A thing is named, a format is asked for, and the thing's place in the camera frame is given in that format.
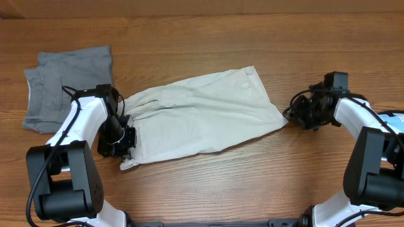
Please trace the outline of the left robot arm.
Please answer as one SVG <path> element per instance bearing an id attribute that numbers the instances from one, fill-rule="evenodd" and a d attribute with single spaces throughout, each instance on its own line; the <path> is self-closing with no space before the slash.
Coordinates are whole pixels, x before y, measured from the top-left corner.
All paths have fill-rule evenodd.
<path id="1" fill-rule="evenodd" d="M 111 84 L 76 90 L 63 86 L 71 97 L 71 110 L 61 128 L 43 146 L 26 155 L 30 193 L 26 219 L 31 212 L 58 226 L 134 226 L 129 214 L 104 198 L 102 180 L 91 148 L 104 157 L 128 158 L 136 146 L 136 129 L 130 117 L 118 110 L 122 95 Z"/>

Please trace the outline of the beige shorts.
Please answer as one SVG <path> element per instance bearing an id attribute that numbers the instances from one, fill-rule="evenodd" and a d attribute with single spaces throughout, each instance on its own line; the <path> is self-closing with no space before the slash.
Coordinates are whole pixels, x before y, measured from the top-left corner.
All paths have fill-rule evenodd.
<path id="1" fill-rule="evenodd" d="M 271 103 L 254 66 L 148 88 L 119 109 L 136 129 L 136 146 L 121 170 L 223 151 L 288 122 Z"/>

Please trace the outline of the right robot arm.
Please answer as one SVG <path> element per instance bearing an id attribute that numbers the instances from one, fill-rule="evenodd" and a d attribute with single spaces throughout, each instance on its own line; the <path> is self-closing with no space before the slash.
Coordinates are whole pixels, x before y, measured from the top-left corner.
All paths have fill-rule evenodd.
<path id="1" fill-rule="evenodd" d="M 348 88 L 348 74 L 331 72 L 294 95 L 283 116 L 304 130 L 344 126 L 355 146 L 343 188 L 306 209 L 294 226 L 354 226 L 368 215 L 400 217 L 403 207 L 403 111 L 375 112 Z"/>

